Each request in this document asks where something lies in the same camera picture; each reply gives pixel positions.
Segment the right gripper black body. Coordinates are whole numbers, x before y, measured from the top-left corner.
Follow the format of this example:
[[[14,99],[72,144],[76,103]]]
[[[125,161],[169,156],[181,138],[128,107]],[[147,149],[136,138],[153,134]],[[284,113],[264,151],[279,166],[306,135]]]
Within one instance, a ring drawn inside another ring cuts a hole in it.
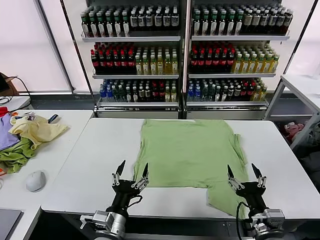
[[[257,181],[242,182],[243,187],[238,187],[235,191],[236,195],[246,200],[249,208],[249,216],[262,214],[268,207],[262,197],[266,191],[266,187],[258,186]]]

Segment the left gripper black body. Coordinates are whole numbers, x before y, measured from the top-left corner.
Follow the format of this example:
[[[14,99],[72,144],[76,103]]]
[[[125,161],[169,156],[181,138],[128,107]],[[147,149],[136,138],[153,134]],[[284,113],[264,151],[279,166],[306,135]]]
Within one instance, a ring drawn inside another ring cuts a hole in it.
[[[128,217],[128,208],[142,201],[143,196],[140,195],[139,189],[132,188],[134,181],[120,179],[120,185],[113,186],[115,197],[112,201],[109,211],[119,214],[123,217]]]

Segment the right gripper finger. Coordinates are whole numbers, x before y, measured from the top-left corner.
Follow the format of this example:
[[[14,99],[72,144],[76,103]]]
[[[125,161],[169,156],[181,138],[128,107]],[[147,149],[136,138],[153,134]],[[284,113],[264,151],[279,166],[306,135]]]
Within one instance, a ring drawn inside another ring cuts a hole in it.
[[[257,179],[257,187],[258,188],[265,188],[267,177],[262,175],[260,169],[257,168],[253,163],[251,164],[251,167],[252,167],[254,175]]]
[[[227,176],[228,176],[228,184],[230,187],[236,192],[241,191],[245,189],[245,186],[235,178],[233,171],[230,167],[230,165],[227,165]]]

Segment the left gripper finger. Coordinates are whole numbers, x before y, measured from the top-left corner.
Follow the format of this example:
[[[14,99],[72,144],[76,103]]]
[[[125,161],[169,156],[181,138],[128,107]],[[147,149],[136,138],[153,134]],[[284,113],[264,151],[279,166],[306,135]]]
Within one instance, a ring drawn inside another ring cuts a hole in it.
[[[123,162],[117,167],[115,173],[112,173],[112,186],[119,186],[120,185],[120,176],[123,173],[126,161]]]
[[[149,164],[146,163],[141,178],[131,185],[133,189],[144,189],[149,184]]]

